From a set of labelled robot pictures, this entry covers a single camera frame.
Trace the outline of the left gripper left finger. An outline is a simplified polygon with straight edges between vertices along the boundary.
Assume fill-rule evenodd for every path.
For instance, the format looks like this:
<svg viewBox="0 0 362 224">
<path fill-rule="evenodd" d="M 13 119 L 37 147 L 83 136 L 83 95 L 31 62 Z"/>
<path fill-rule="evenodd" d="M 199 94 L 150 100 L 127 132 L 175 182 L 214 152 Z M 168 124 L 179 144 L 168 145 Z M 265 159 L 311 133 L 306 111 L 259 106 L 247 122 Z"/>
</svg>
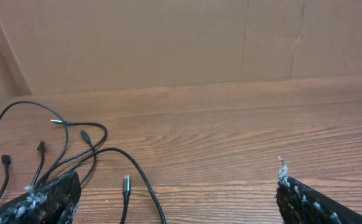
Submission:
<svg viewBox="0 0 362 224">
<path fill-rule="evenodd" d="M 0 206 L 0 224 L 71 224 L 81 196 L 78 173 L 71 171 Z"/>
</svg>

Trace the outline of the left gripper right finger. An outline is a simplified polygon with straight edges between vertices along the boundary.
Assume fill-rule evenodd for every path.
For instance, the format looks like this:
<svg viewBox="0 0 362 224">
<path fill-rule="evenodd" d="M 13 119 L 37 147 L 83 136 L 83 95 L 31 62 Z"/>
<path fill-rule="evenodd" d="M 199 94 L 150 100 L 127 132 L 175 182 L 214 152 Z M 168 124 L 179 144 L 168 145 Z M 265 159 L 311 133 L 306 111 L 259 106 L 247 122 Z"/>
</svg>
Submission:
<svg viewBox="0 0 362 224">
<path fill-rule="evenodd" d="M 276 202 L 285 224 L 362 224 L 362 215 L 288 176 L 282 157 Z"/>
</svg>

